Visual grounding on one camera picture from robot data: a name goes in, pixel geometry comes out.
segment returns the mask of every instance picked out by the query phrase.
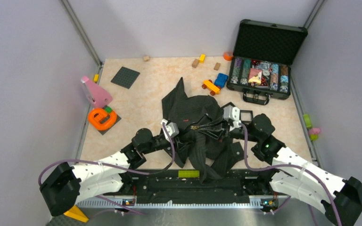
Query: white wall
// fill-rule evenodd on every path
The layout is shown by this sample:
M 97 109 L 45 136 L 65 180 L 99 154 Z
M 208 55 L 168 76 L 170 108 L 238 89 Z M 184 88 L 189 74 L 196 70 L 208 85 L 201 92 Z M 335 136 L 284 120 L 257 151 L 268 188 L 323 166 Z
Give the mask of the white wall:
M 48 221 L 37 178 L 75 157 L 96 71 L 59 1 L 0 1 L 0 225 Z
M 326 170 L 362 182 L 362 1 L 328 1 L 292 73 Z M 362 225 L 362 215 L 356 225 Z
M 99 57 L 221 56 L 242 19 L 303 26 L 316 0 L 71 0 Z

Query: poker chip set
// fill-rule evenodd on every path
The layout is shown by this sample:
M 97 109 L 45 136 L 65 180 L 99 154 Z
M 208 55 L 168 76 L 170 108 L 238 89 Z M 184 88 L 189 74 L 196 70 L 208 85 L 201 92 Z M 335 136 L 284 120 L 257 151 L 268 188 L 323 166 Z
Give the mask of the poker chip set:
M 242 20 L 227 88 L 243 92 L 243 99 L 255 104 L 266 105 L 270 97 L 287 99 L 291 93 L 289 66 L 306 36 L 302 27 Z

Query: yellow toy car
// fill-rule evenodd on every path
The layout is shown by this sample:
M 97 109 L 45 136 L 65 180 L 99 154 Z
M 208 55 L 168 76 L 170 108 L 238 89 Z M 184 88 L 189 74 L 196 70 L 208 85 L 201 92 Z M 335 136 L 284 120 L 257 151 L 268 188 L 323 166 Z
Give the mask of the yellow toy car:
M 202 88 L 209 89 L 210 95 L 212 95 L 212 96 L 214 96 L 216 94 L 220 94 L 220 87 L 215 86 L 211 80 L 204 80 Z

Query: tabletop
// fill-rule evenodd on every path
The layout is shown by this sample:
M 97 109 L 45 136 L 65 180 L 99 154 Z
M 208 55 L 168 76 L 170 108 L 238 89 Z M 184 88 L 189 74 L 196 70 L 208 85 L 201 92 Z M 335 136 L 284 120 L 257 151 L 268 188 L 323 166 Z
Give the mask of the tabletop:
M 122 119 L 104 135 L 101 135 L 93 126 L 88 125 L 81 159 L 99 160 L 120 151 L 131 142 L 135 133 L 141 128 L 148 128 L 154 136 L 157 135 L 160 132 L 160 122 L 163 118 L 162 98 L 175 88 L 181 77 L 184 78 L 187 96 L 209 95 L 209 90 L 202 89 L 203 80 L 214 81 L 218 73 L 228 74 L 230 71 L 230 61 L 224 60 L 222 56 L 207 56 L 204 63 L 199 63 L 196 68 L 193 68 L 191 65 L 195 58 L 151 58 L 147 62 L 144 62 L 142 58 L 107 59 L 99 85 L 112 95 L 113 101 L 108 106 Z M 218 71 L 214 70 L 216 63 L 221 64 Z M 140 72 L 130 89 L 110 82 L 122 66 Z M 311 161 L 292 95 L 286 100 L 271 99 L 265 106 L 244 102 L 242 93 L 227 88 L 221 89 L 220 94 L 215 95 L 214 98 L 219 106 L 232 102 L 241 110 L 252 110 L 254 116 L 261 113 L 266 114 L 275 127 L 273 135 L 302 158 Z M 254 144 L 248 142 L 249 165 L 252 167 L 267 166 L 267 163 L 259 161 L 250 151 Z M 164 150 L 147 154 L 145 157 L 147 161 L 139 169 L 162 169 L 171 161 L 171 157 Z M 206 160 L 209 165 L 212 162 L 209 159 Z M 244 168 L 246 168 L 244 161 L 236 163 L 233 167 L 233 169 Z M 179 167 L 173 164 L 171 169 L 179 169 Z M 188 160 L 184 169 L 193 169 Z

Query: blue toy car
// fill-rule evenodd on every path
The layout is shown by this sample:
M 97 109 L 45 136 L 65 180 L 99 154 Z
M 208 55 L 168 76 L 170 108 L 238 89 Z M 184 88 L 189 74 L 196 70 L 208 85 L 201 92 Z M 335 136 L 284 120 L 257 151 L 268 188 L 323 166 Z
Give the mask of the blue toy car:
M 225 83 L 227 82 L 228 79 L 228 75 L 223 74 L 223 73 L 219 73 L 219 75 L 217 76 L 216 81 L 214 81 L 214 85 L 218 86 L 219 88 L 224 88 Z

